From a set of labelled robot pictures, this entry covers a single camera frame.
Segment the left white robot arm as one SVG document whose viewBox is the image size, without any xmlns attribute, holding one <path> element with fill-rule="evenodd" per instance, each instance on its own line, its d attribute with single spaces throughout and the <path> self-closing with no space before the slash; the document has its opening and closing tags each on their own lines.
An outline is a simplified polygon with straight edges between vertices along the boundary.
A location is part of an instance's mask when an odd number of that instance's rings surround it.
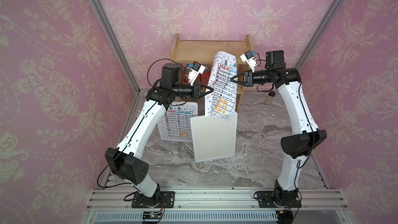
<svg viewBox="0 0 398 224">
<path fill-rule="evenodd" d="M 191 68 L 188 82 L 181 83 L 180 65 L 163 65 L 161 78 L 148 91 L 138 119 L 117 147 L 109 148 L 105 153 L 110 171 L 126 184 L 131 184 L 149 206 L 160 202 L 160 186 L 149 176 L 149 165 L 141 158 L 154 128 L 177 97 L 197 100 L 213 92 L 211 87 L 196 83 L 205 66 L 197 62 L 188 66 Z"/>
</svg>

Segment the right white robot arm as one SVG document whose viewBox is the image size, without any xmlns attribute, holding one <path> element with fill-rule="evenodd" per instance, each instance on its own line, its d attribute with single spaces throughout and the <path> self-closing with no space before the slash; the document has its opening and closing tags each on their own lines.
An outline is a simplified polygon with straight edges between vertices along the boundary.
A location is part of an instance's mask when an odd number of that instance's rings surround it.
<svg viewBox="0 0 398 224">
<path fill-rule="evenodd" d="M 276 207 L 300 207 L 298 181 L 301 170 L 313 150 L 326 139 L 326 131 L 319 129 L 310 112 L 298 70 L 286 67 L 284 51 L 267 52 L 265 68 L 260 71 L 255 69 L 254 52 L 247 51 L 240 58 L 250 70 L 232 77 L 230 81 L 244 87 L 271 84 L 282 96 L 292 125 L 292 135 L 281 139 L 285 155 L 273 192 L 257 193 L 255 198 Z"/>
</svg>

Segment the paper menu sheet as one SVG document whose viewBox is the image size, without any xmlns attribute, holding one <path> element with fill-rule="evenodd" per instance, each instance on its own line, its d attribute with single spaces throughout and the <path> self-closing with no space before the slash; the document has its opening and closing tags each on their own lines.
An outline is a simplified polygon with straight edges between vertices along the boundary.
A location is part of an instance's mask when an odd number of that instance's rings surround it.
<svg viewBox="0 0 398 224">
<path fill-rule="evenodd" d="M 205 96 L 205 116 L 230 120 L 237 106 L 237 84 L 230 79 L 237 75 L 236 56 L 219 51 L 210 69 L 208 86 L 213 92 Z"/>
<path fill-rule="evenodd" d="M 192 142 L 190 119 L 193 111 L 169 110 L 165 114 L 167 138 L 171 141 Z"/>
</svg>

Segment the white rack board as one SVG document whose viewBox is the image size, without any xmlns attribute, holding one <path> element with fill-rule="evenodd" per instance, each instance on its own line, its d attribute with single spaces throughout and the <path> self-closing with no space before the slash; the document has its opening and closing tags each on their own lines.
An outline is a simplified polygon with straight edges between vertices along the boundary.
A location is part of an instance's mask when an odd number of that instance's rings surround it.
<svg viewBox="0 0 398 224">
<path fill-rule="evenodd" d="M 195 162 L 235 156 L 238 113 L 190 119 Z"/>
<path fill-rule="evenodd" d="M 190 119 L 198 116 L 197 102 L 173 102 L 158 122 L 163 141 L 192 143 Z"/>
</svg>

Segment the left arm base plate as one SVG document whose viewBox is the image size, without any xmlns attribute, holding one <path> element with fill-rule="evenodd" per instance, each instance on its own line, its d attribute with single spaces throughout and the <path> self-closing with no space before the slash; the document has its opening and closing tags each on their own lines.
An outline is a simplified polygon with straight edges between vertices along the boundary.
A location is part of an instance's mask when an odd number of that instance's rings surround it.
<svg viewBox="0 0 398 224">
<path fill-rule="evenodd" d="M 132 208 L 173 208 L 175 202 L 174 191 L 156 192 L 151 198 L 139 192 L 134 193 Z"/>
</svg>

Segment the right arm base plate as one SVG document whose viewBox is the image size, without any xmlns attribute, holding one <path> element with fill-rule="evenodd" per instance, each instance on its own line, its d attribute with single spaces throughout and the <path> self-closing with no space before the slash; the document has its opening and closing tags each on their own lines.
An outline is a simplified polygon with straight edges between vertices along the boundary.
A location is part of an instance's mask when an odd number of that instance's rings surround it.
<svg viewBox="0 0 398 224">
<path fill-rule="evenodd" d="M 253 195 L 260 208 L 301 208 L 298 191 L 257 191 Z"/>
</svg>

